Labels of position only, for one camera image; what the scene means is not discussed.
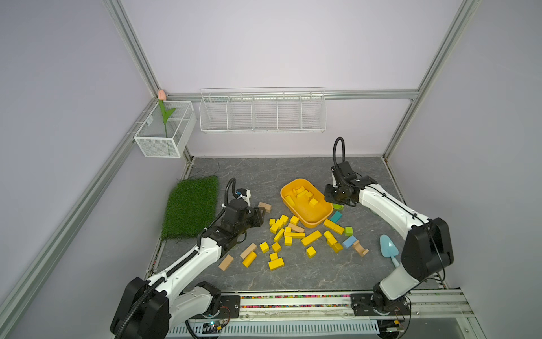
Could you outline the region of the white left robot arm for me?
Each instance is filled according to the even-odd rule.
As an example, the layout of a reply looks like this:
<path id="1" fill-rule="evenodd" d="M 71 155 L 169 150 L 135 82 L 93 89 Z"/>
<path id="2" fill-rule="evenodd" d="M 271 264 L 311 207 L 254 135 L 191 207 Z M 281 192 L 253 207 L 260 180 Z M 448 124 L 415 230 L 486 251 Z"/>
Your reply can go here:
<path id="1" fill-rule="evenodd" d="M 195 247 L 165 270 L 134 278 L 125 288 L 110 326 L 116 338 L 165 338 L 172 327 L 196 315 L 214 315 L 221 292 L 208 282 L 186 287 L 207 267 L 226 257 L 239 237 L 264 223 L 264 207 L 231 200 L 197 237 Z"/>

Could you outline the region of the yellow plastic tub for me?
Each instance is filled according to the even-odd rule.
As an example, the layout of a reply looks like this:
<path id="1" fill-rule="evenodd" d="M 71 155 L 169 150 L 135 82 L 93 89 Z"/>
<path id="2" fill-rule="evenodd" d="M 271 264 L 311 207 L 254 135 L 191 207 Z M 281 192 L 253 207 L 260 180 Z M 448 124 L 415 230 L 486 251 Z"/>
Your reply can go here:
<path id="1" fill-rule="evenodd" d="M 300 186 L 305 192 L 296 195 L 293 190 Z M 295 179 L 280 190 L 280 196 L 286 207 L 308 228 L 315 228 L 328 219 L 333 213 L 333 205 L 325 201 L 324 195 L 307 179 Z M 318 204 L 309 206 L 309 201 L 316 199 Z"/>

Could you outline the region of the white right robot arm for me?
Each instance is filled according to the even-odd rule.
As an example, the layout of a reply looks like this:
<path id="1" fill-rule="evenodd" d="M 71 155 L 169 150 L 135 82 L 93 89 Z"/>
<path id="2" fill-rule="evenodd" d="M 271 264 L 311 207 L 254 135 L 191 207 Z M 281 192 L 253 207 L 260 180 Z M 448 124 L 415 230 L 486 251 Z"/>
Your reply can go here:
<path id="1" fill-rule="evenodd" d="M 431 275 L 445 272 L 454 254 L 448 224 L 417 213 L 389 194 L 369 176 L 358 176 L 347 161 L 331 167 L 333 183 L 325 187 L 325 200 L 354 207 L 358 203 L 390 224 L 405 240 L 398 267 L 373 288 L 368 306 L 381 315 L 406 302 L 408 292 Z"/>

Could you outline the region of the yellow arch block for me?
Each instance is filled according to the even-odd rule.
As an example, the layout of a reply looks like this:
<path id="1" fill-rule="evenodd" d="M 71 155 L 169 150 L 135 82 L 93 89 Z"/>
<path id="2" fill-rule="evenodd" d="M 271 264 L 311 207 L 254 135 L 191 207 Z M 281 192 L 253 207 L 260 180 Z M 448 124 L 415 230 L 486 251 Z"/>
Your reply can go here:
<path id="1" fill-rule="evenodd" d="M 296 195 L 299 195 L 299 194 L 302 194 L 303 192 L 305 192 L 305 187 L 304 186 L 300 186 L 299 188 L 297 189 L 294 189 L 293 192 L 296 194 Z"/>

